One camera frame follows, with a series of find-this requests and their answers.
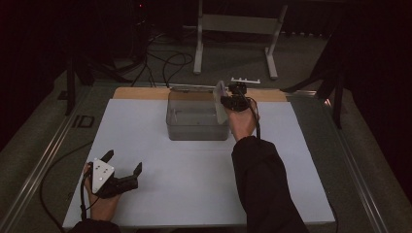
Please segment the white table sheet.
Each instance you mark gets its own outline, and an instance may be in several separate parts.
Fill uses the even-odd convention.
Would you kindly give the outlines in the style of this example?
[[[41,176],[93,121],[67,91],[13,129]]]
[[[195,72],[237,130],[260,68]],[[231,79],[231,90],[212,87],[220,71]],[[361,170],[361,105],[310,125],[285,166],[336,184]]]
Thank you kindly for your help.
[[[172,141],[164,100],[109,101],[88,157],[114,153],[118,177],[143,167],[139,186],[124,193],[114,221],[123,228],[243,225],[231,152],[234,139]],[[262,139],[282,158],[291,197],[303,221],[329,223],[332,210],[292,105],[258,106]]]

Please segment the person's left hand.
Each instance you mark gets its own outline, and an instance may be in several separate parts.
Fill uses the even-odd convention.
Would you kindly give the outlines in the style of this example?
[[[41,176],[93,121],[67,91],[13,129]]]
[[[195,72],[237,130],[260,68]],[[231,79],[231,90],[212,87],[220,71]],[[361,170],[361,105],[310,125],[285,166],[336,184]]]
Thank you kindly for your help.
[[[90,178],[86,174],[89,168],[90,166],[86,164],[84,173],[86,176],[85,188],[87,191],[88,202],[90,204],[90,218],[93,220],[111,221],[116,213],[117,206],[120,201],[120,195],[106,199],[101,199],[94,195],[91,191]]]

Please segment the person's right hand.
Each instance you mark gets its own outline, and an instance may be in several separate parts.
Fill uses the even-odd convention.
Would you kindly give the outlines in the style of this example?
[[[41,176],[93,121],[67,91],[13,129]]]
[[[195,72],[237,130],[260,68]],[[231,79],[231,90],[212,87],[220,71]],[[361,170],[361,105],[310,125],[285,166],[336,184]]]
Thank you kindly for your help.
[[[257,127],[256,118],[258,117],[257,106],[243,112],[235,112],[230,109],[225,110],[231,133],[236,142],[253,134]]]

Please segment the black stand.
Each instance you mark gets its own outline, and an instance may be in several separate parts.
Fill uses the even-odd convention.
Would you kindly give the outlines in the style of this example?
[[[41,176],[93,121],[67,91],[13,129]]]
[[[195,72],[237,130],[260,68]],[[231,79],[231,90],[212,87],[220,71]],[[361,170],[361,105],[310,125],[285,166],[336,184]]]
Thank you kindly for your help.
[[[318,99],[327,100],[334,93],[332,104],[332,119],[335,125],[341,129],[341,108],[344,87],[344,63],[346,59],[345,50],[341,48],[341,39],[333,33],[327,40],[326,46],[321,53],[310,76],[292,86],[282,88],[283,92],[294,93],[301,88],[321,81],[321,85],[316,91]]]
[[[80,82],[85,85],[92,85],[94,78],[88,68],[87,56],[84,54],[69,54],[66,59],[66,113],[69,116],[76,105],[76,88],[75,77],[80,79]]]

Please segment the white metal stand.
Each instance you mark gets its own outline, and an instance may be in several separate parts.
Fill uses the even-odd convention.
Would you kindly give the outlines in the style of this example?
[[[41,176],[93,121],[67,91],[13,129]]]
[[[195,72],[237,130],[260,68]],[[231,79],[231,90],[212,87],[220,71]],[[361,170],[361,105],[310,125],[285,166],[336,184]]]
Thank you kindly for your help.
[[[288,10],[287,5],[281,7],[280,13],[276,18],[269,17],[240,17],[227,15],[210,15],[203,13],[203,0],[198,1],[197,13],[197,44],[193,63],[193,73],[199,75],[202,71],[203,58],[203,41],[204,31],[220,31],[234,33],[250,33],[271,35],[272,42],[269,47],[264,49],[265,58],[269,73],[269,79],[275,81],[278,79],[273,53],[281,33],[284,18]]]

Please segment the wooden board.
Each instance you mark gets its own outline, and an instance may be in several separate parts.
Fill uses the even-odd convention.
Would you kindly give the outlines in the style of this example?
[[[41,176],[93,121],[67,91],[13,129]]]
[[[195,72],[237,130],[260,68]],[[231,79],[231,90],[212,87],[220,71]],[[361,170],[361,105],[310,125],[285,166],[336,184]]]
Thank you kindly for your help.
[[[119,87],[113,99],[167,100],[170,89],[167,87]],[[258,102],[286,102],[287,97],[279,89],[254,89],[247,91],[247,96]]]

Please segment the aluminium frame rail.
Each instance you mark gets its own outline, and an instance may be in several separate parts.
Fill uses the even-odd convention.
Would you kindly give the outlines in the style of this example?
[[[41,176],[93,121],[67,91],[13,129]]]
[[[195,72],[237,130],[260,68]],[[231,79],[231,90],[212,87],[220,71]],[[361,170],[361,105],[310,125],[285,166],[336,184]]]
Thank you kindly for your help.
[[[74,111],[55,89],[0,151],[0,233],[60,233],[77,185],[76,164],[88,148],[71,127],[90,89],[82,87]]]
[[[375,203],[374,197],[364,179],[360,167],[354,155],[346,141],[341,129],[338,129],[332,119],[329,120],[329,124],[333,128],[339,144],[343,149],[343,160],[346,164],[348,172],[357,190],[357,194],[360,197],[363,209],[367,214],[369,222],[373,228],[374,233],[389,233],[387,225],[383,220],[380,211]]]

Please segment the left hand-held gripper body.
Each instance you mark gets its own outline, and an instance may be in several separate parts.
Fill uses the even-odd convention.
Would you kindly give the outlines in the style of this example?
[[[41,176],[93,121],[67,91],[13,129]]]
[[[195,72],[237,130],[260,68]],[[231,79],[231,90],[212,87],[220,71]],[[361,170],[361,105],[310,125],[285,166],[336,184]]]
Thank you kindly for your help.
[[[111,198],[138,188],[138,178],[116,178],[115,168],[101,159],[95,159],[91,168],[91,191],[99,198]]]

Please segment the transparent plastic box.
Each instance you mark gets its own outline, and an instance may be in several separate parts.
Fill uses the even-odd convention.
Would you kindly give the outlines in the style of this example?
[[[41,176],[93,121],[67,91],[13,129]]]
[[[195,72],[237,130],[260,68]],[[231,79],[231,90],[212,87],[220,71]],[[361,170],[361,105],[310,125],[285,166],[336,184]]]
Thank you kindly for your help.
[[[211,89],[172,88],[168,94],[166,124],[172,141],[225,141],[228,123],[218,123]]]

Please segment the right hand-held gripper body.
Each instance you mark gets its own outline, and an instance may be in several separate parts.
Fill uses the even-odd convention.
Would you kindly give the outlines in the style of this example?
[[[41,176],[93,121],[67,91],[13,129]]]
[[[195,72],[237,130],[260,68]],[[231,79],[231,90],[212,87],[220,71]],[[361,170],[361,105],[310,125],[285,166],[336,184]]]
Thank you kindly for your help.
[[[256,83],[260,84],[260,80],[249,81],[247,79],[231,79],[231,84],[227,87],[227,90],[231,93],[231,108],[230,110],[235,112],[243,112],[252,107],[252,102],[256,102],[252,97],[247,97],[247,84]]]

